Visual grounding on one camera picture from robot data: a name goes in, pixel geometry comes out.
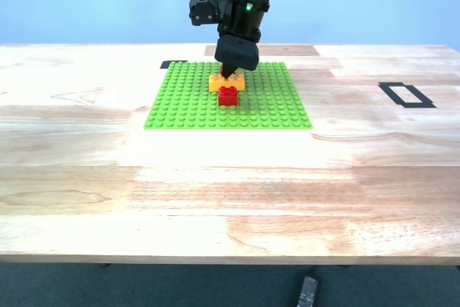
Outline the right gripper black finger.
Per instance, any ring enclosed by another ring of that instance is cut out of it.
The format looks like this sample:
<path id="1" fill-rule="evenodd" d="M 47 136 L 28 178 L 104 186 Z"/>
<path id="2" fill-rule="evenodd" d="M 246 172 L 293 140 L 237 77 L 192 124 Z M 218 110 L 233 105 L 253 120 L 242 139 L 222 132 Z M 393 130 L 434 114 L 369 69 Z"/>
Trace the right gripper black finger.
<path id="1" fill-rule="evenodd" d="M 224 35 L 217 41 L 215 59 L 222 64 L 221 75 L 228 78 L 238 68 L 255 70 L 259 63 L 259 50 L 252 41 Z"/>

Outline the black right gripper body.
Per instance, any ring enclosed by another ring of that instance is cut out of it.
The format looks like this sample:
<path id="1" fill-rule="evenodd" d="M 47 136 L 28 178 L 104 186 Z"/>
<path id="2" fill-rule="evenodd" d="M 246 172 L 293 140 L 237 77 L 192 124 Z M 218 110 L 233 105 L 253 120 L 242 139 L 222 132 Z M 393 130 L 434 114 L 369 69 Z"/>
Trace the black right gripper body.
<path id="1" fill-rule="evenodd" d="M 219 37 L 232 35 L 258 43 L 260 25 L 269 9 L 269 0 L 218 0 Z"/>

